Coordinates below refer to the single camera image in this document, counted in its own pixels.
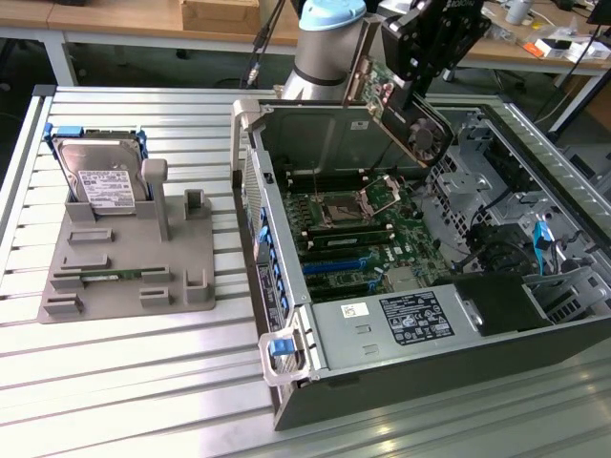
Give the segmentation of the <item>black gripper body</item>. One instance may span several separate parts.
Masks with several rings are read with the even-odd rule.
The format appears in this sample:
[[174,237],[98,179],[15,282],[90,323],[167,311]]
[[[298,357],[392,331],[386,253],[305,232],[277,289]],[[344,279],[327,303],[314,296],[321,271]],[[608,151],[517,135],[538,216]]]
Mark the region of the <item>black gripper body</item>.
[[472,47],[492,26],[491,19],[482,12],[483,6],[483,1],[418,1],[419,45]]

